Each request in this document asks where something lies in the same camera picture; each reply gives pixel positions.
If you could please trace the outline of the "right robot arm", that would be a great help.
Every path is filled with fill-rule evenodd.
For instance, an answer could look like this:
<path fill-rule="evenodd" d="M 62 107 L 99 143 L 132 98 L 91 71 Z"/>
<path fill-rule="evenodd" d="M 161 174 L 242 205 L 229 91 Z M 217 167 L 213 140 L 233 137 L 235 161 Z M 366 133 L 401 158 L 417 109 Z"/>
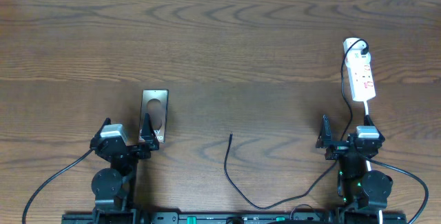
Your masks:
<path fill-rule="evenodd" d="M 335 223 L 382 223 L 382 211 L 387 207 L 393 180 L 386 174 L 371 169 L 368 160 L 378 154 L 384 142 L 383 135 L 365 117 L 345 141 L 333 138 L 327 116 L 322 124 L 317 148 L 326 149 L 325 158 L 339 164 L 338 195 L 344 205 L 336 210 Z"/>

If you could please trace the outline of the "Samsung Galaxy smartphone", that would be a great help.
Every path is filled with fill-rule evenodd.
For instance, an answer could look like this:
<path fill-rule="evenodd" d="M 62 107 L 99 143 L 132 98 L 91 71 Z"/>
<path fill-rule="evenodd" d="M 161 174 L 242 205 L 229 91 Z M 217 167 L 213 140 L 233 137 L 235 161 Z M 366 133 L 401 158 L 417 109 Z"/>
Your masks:
<path fill-rule="evenodd" d="M 148 113 L 152 127 L 159 143 L 165 142 L 167 125 L 169 90 L 144 89 L 141 101 L 141 114 L 139 121 L 139 134 L 142 133 L 145 114 Z"/>

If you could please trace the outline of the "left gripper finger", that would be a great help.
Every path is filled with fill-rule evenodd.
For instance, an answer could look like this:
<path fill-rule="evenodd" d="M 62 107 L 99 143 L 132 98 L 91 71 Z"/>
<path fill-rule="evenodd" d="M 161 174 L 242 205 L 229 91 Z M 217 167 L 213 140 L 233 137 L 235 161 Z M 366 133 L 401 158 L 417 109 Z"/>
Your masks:
<path fill-rule="evenodd" d="M 148 145 L 159 145 L 157 136 L 152 127 L 150 115 L 145 113 L 143 126 L 140 131 L 140 140 Z"/>
<path fill-rule="evenodd" d="M 105 126 L 109 125 L 109 124 L 111 124 L 111 119 L 110 119 L 110 118 L 106 118 L 106 119 L 104 120 L 104 122 L 103 122 L 103 125 L 102 125 L 102 126 L 100 127 L 100 129 L 99 129 L 99 134 L 101 134 L 103 128 L 104 128 Z"/>

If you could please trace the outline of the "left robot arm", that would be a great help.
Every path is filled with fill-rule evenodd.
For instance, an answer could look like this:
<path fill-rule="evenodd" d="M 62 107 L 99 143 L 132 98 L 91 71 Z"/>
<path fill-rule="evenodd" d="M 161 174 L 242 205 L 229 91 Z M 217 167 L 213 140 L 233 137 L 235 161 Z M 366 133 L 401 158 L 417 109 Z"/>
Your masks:
<path fill-rule="evenodd" d="M 107 118 L 90 141 L 90 149 L 110 163 L 91 182 L 95 195 L 94 223 L 149 223 L 149 214 L 134 204 L 137 165 L 159 149 L 159 141 L 149 114 L 141 128 L 141 142 L 128 145 L 124 127 Z"/>

